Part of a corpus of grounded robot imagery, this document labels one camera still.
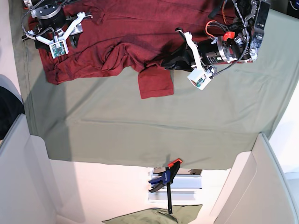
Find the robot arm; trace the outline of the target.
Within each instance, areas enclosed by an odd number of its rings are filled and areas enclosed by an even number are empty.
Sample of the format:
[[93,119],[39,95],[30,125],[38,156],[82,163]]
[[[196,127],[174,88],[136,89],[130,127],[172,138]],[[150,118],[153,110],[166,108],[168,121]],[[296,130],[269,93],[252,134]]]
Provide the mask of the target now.
[[251,63],[257,59],[264,37],[264,27],[270,10],[265,0],[234,0],[235,19],[228,23],[214,20],[218,12],[224,12],[222,0],[209,15],[205,34],[208,39],[195,42],[199,63],[204,69],[224,63]]
[[53,58],[69,53],[67,40],[73,48],[78,47],[78,40],[83,33],[82,21],[93,18],[90,12],[78,12],[66,15],[64,7],[73,3],[73,0],[25,0],[24,5],[30,14],[37,19],[38,24],[34,29],[26,30],[23,22],[22,30],[25,35],[22,40],[31,39],[36,49],[44,49],[52,54]]

